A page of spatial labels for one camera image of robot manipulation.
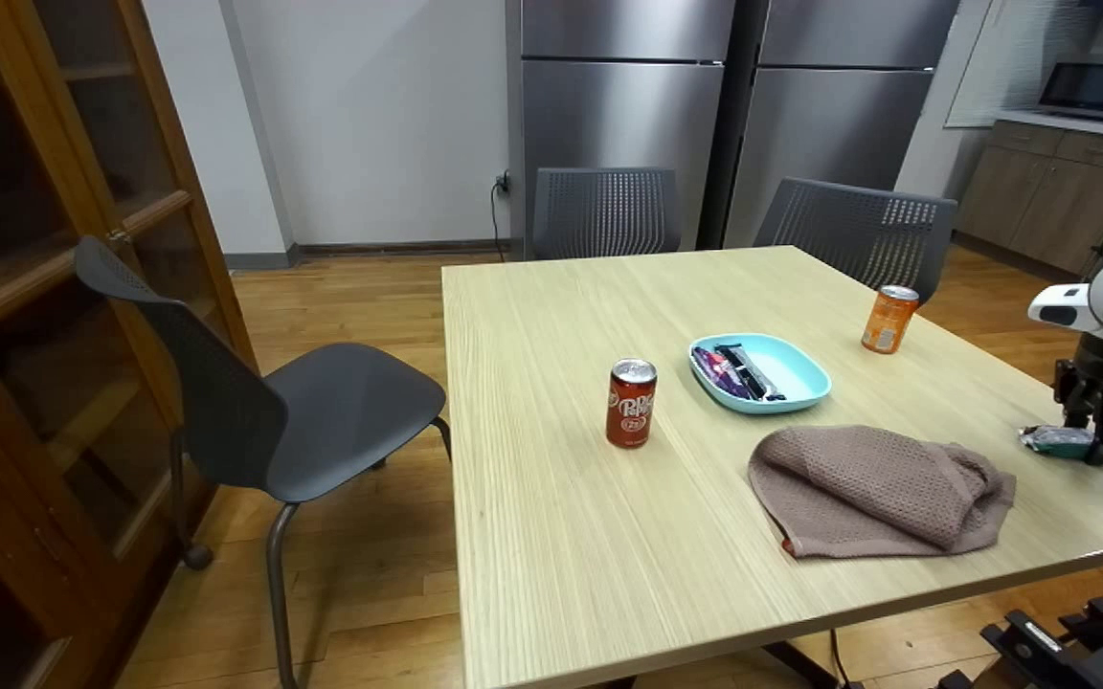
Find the brown cloth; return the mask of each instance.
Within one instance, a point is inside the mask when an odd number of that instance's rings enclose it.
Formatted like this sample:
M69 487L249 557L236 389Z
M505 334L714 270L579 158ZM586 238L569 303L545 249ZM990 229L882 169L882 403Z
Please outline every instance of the brown cloth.
M1013 503L984 455L865 426L768 431L745 481L799 557L981 550Z

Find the blue plate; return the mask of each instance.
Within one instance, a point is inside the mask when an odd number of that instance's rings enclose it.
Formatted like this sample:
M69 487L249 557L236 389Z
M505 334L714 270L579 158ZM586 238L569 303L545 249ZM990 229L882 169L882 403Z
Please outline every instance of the blue plate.
M722 360L743 367L737 380L752 384L745 395L729 388L729 374L714 374L714 367L708 367L711 353L722 353ZM812 409L829 395L829 380L812 357L805 357L790 340L763 334L722 334L692 340L690 367L711 403L752 416Z

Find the refrigerator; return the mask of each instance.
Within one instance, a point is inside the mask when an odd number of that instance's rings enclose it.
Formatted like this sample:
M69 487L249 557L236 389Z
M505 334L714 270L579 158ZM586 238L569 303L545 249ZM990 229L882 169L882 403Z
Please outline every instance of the refrigerator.
M669 169L695 243L736 0L510 0L510 232L523 252L541 169Z
M752 243L782 177L892 189L952 14L957 0L763 0L743 14L745 76L729 90L743 115L718 132L722 212L700 243Z

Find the table leg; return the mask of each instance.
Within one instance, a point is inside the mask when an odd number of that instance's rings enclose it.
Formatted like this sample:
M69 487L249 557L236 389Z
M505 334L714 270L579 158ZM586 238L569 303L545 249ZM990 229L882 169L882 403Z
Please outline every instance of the table leg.
M792 642L768 642L766 656L774 656L776 663L785 663L790 670L795 670L795 676L805 676L812 689L837 689L837 676L828 672L818 663L812 663L805 651L795 651Z

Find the soda can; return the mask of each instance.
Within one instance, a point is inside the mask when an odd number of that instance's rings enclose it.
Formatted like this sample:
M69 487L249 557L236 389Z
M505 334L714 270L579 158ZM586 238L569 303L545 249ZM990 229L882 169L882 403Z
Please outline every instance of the soda can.
M868 305L861 344L868 353L894 353L909 328L909 319L920 309L920 289L902 284L883 284Z
M603 440L638 446L649 440L658 372L648 360L611 365Z

